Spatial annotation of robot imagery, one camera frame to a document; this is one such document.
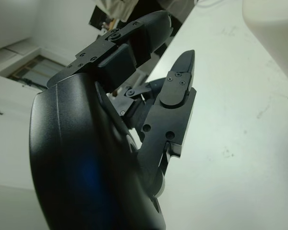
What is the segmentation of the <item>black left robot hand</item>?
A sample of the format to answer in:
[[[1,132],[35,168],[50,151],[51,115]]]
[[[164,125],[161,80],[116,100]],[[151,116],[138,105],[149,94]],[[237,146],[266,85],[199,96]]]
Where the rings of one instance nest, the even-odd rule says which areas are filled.
[[[50,229],[166,228],[157,199],[192,115],[195,52],[183,52],[165,78],[122,85],[172,30],[167,11],[113,29],[36,95],[30,165]]]

